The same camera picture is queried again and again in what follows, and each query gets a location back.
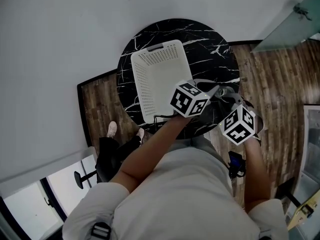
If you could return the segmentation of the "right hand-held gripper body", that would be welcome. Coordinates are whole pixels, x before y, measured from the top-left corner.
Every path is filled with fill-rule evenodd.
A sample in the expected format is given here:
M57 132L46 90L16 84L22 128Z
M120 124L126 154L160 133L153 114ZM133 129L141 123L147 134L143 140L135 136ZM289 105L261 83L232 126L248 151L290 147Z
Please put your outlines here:
M258 134L264 127L260 113L242 97L235 99L231 112L219 123L222 135L235 145L240 145L251 137L260 142Z

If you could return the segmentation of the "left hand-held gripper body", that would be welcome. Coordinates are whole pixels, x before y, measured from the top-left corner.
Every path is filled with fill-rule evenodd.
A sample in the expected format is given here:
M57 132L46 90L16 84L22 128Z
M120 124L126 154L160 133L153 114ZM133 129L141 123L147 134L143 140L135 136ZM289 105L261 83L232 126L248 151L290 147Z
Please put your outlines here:
M175 112L185 118L199 116L205 109L210 97L192 85L182 80L174 86L174 92L169 105Z

